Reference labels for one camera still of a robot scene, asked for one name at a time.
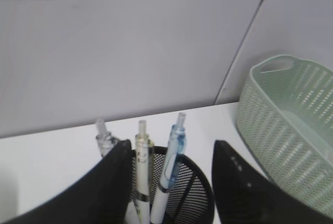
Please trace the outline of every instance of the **white desk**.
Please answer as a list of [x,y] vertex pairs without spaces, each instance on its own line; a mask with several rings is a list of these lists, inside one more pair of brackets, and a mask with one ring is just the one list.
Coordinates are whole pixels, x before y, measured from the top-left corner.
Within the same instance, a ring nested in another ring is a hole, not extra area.
[[[227,140],[261,172],[235,128],[237,103],[186,110],[185,154],[211,182],[214,141]],[[157,146],[167,146],[178,112],[130,118],[107,123],[121,139],[137,134],[138,120]],[[44,203],[76,182],[100,160],[94,125],[60,129],[0,140],[0,222]],[[215,211],[214,223],[220,223]]]

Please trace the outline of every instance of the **green plastic basket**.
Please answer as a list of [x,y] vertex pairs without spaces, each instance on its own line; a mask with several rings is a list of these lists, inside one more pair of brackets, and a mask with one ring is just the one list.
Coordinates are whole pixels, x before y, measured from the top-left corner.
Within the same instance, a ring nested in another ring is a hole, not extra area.
[[[290,66],[270,70],[281,62]],[[250,70],[236,119],[268,175],[333,217],[333,72],[288,55],[270,58]]]

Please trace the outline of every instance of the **basket handle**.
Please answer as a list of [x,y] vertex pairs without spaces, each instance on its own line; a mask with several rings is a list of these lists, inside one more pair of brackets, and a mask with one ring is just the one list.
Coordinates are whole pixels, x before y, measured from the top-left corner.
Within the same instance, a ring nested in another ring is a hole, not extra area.
[[299,59],[291,55],[277,55],[255,65],[252,68],[252,74],[261,74],[268,72],[278,72],[282,70],[292,69]]

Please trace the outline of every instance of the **metal band on pen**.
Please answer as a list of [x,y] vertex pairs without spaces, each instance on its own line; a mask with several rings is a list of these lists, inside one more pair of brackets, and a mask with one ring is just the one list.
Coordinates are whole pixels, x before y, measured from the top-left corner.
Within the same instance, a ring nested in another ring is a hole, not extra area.
[[142,202],[149,202],[149,196],[136,191],[135,198]]
[[158,188],[159,190],[161,190],[162,193],[169,193],[171,190],[171,189],[165,189],[160,182],[158,183]]

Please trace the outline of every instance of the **black mesh pen cup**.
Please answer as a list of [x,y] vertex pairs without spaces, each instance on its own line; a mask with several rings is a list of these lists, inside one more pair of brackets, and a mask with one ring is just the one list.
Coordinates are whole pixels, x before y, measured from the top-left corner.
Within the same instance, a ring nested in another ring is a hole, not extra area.
[[[156,186],[164,162],[165,147],[155,147],[150,206],[153,204]],[[133,192],[135,200],[135,151],[133,150]],[[201,169],[187,156],[180,157],[180,169],[174,188],[170,191],[166,205],[164,224],[211,224],[214,219],[214,198],[212,189]]]

